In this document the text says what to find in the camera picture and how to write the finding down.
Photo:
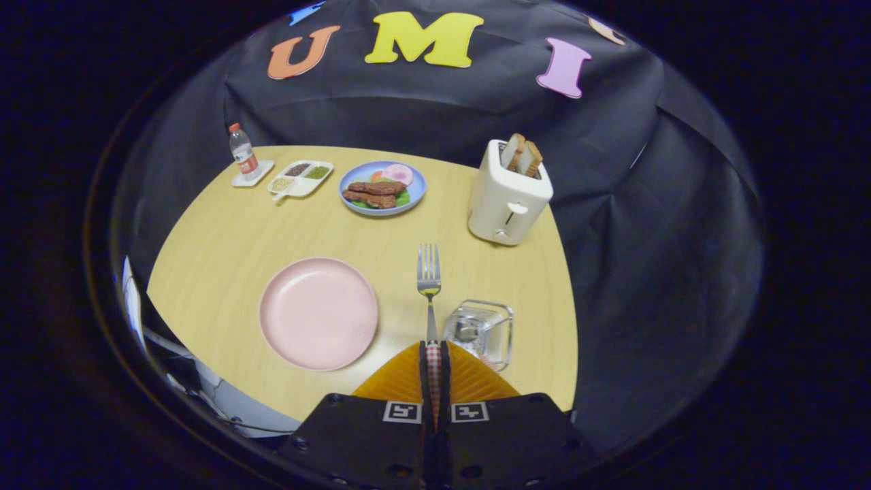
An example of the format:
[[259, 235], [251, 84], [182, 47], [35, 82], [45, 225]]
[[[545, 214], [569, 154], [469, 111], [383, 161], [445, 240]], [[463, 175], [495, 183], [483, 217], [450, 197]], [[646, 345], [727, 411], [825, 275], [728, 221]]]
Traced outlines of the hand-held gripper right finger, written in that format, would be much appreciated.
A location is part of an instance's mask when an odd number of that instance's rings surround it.
[[440, 346], [439, 487], [570, 489], [598, 457], [545, 393], [519, 395], [466, 350]]

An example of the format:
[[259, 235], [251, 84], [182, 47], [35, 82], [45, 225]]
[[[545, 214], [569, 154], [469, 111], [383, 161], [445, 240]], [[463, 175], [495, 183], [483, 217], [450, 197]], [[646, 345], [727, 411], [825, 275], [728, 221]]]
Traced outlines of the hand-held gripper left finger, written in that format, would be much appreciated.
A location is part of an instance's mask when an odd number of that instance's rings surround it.
[[421, 489], [433, 408], [422, 342], [364, 382], [329, 393], [280, 447], [302, 478], [329, 489]]

